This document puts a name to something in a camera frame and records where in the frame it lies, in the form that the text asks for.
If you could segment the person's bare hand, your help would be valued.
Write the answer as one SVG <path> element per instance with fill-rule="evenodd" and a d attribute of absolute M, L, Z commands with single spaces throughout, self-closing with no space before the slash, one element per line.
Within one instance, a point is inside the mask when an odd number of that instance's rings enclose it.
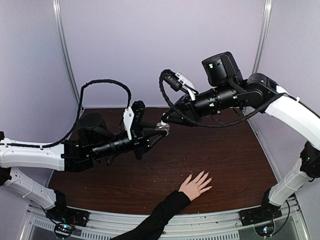
<path fill-rule="evenodd" d="M 184 182 L 180 185 L 178 192 L 185 194 L 192 202 L 197 199 L 201 194 L 209 191 L 212 186 L 210 185 L 212 177 L 210 173 L 201 171 L 195 178 L 190 174 Z"/>

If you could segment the left round circuit board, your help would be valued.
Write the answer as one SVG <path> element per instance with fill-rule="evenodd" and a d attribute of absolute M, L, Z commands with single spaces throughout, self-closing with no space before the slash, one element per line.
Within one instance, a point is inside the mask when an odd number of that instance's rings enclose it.
<path fill-rule="evenodd" d="M 68 238 L 74 231 L 75 228 L 73 226 L 65 223 L 56 223 L 53 229 L 54 234 L 59 238 Z"/>

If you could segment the aluminium frame post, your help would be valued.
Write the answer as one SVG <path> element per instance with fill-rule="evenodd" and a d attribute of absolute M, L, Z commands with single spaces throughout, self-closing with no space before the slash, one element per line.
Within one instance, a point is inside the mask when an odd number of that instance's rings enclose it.
<path fill-rule="evenodd" d="M 63 17 L 62 17 L 62 11 L 61 11 L 61 1 L 60 0 L 53 0 L 52 1 L 52 7 L 53 7 L 53 15 L 55 18 L 57 31 L 59 35 L 59 41 L 60 46 L 62 50 L 62 58 L 64 62 L 64 66 L 67 73 L 67 79 L 70 83 L 72 94 L 77 102 L 77 104 L 80 103 L 80 94 L 78 90 L 78 86 L 76 84 L 72 63 L 68 51 L 68 45 L 66 40 L 66 34 L 64 30 L 64 23 L 63 23 Z"/>
<path fill-rule="evenodd" d="M 259 71 L 271 24 L 271 0 L 248 0 L 245 2 L 241 71 L 244 77 Z"/>

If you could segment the aluminium front rail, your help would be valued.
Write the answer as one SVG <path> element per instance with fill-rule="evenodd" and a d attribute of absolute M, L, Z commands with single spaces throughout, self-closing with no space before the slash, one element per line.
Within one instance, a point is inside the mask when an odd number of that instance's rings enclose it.
<path fill-rule="evenodd" d="M 22 240 L 307 240 L 300 206 L 290 198 L 260 214 L 259 207 L 212 213 L 120 214 L 71 209 L 71 217 L 54 218 L 31 203 Z"/>

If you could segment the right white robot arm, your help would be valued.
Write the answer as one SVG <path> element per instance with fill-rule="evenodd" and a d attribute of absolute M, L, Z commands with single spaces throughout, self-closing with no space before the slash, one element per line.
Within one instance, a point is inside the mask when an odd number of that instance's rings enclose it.
<path fill-rule="evenodd" d="M 179 72 L 165 69 L 159 85 L 168 84 L 184 95 L 171 102 L 164 99 L 170 109 L 162 121 L 178 125 L 199 127 L 201 118 L 219 114 L 230 108 L 253 108 L 253 114 L 267 114 L 295 130 L 306 143 L 295 166 L 285 177 L 266 192 L 265 203 L 256 210 L 259 220 L 268 220 L 288 197 L 306 182 L 320 176 L 320 117 L 297 97 L 290 95 L 274 80 L 262 73 L 245 79 L 232 55 L 226 51 L 202 61 L 211 88 L 199 93 L 193 84 Z"/>

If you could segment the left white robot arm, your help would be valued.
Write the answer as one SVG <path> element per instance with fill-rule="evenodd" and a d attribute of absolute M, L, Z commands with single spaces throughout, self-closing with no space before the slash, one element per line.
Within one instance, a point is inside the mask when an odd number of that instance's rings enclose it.
<path fill-rule="evenodd" d="M 168 135 L 170 126 L 143 123 L 145 105 L 136 101 L 123 112 L 124 131 L 112 133 L 100 113 L 90 113 L 76 121 L 77 140 L 61 143 L 29 143 L 11 140 L 0 134 L 0 184 L 14 189 L 23 198 L 51 211 L 61 222 L 72 218 L 63 193 L 49 189 L 20 171 L 20 167 L 79 173 L 95 161 L 109 164 L 121 154 L 133 152 L 140 160 L 159 140 Z"/>

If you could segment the glitter nail polish bottle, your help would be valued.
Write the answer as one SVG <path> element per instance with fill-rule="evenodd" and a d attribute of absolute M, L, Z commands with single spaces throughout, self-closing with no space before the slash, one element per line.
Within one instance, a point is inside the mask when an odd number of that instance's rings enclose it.
<path fill-rule="evenodd" d="M 170 125 L 162 120 L 158 122 L 155 126 L 155 131 L 157 135 L 167 136 L 170 132 Z"/>

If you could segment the left aluminium frame post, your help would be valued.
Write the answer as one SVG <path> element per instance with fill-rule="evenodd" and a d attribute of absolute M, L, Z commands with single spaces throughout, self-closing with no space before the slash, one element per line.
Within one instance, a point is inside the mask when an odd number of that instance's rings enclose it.
<path fill-rule="evenodd" d="M 77 104 L 80 103 L 80 94 L 78 90 L 78 86 L 76 84 L 72 63 L 68 51 L 68 45 L 66 40 L 66 34 L 64 30 L 64 23 L 63 23 L 63 17 L 62 17 L 62 11 L 61 11 L 61 1 L 60 0 L 53 0 L 52 1 L 52 7 L 53 7 L 53 15 L 55 18 L 57 31 L 59 35 L 59 41 L 60 46 L 62 50 L 62 58 L 64 62 L 64 66 L 67 73 L 67 79 L 70 83 L 72 94 L 77 102 Z"/>

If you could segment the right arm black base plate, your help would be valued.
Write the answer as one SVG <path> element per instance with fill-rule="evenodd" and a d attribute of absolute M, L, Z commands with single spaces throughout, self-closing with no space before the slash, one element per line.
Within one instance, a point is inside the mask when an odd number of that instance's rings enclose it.
<path fill-rule="evenodd" d="M 255 207 L 241 210 L 239 212 L 242 226 L 255 225 L 263 222 L 271 221 L 281 217 L 283 214 L 279 208 L 272 207 Z"/>

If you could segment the right aluminium frame post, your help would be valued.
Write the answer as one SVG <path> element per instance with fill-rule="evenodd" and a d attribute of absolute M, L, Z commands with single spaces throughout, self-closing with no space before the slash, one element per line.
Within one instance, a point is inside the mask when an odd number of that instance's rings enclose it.
<path fill-rule="evenodd" d="M 248 0 L 245 2 L 241 71 L 244 77 L 259 71 L 271 24 L 271 0 Z"/>

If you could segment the round circuit board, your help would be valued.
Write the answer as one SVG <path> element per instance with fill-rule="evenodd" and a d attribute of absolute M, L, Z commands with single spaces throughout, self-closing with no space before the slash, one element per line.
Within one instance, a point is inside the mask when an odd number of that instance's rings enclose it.
<path fill-rule="evenodd" d="M 53 229 L 54 234 L 59 238 L 68 238 L 74 231 L 75 228 L 73 226 L 65 223 L 56 223 Z"/>
<path fill-rule="evenodd" d="M 266 223 L 254 226 L 255 233 L 262 238 L 268 238 L 273 235 L 275 231 L 274 223 Z"/>

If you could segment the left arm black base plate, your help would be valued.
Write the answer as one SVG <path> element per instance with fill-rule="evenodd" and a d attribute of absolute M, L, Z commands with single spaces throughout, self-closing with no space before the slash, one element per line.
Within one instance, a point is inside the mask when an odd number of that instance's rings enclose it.
<path fill-rule="evenodd" d="M 46 216 L 58 223 L 64 223 L 71 226 L 86 227 L 90 213 L 85 210 L 67 207 L 64 210 L 53 208 L 46 211 Z"/>

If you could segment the right round circuit board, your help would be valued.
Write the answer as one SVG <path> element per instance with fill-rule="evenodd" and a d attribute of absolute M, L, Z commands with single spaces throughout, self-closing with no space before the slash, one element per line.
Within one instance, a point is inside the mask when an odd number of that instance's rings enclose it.
<path fill-rule="evenodd" d="M 255 233 L 262 238 L 268 238 L 273 235 L 275 231 L 274 223 L 266 223 L 254 226 Z"/>

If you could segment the black sleeved forearm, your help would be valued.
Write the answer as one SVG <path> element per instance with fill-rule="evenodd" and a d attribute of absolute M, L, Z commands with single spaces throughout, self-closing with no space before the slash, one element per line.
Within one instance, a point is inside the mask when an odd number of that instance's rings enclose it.
<path fill-rule="evenodd" d="M 191 201 L 184 193 L 174 190 L 136 228 L 112 239 L 158 240 L 171 218 L 179 214 L 190 203 Z"/>

